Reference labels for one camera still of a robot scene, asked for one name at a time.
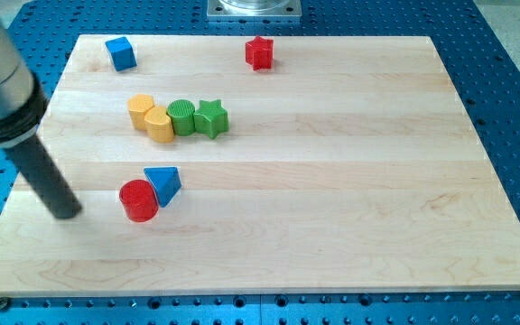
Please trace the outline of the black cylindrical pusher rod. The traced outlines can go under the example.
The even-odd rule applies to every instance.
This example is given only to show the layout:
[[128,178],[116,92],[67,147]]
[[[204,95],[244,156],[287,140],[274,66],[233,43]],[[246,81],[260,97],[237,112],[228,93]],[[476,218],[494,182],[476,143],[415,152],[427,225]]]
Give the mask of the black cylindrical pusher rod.
[[79,200],[37,135],[4,151],[55,218],[74,218],[81,212]]

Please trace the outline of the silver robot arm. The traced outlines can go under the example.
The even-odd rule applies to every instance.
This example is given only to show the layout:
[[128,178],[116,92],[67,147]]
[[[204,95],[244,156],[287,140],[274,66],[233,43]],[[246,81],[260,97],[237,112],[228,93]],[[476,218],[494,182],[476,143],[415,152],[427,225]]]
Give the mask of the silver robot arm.
[[81,205],[36,134],[47,107],[40,81],[0,20],[0,148],[55,218],[73,218]]

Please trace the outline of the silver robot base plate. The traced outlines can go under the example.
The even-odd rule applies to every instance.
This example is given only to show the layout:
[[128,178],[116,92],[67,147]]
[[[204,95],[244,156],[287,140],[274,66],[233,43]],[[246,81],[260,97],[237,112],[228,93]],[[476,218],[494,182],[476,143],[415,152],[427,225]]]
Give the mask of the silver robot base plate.
[[299,20],[301,0],[208,0],[207,17],[212,21]]

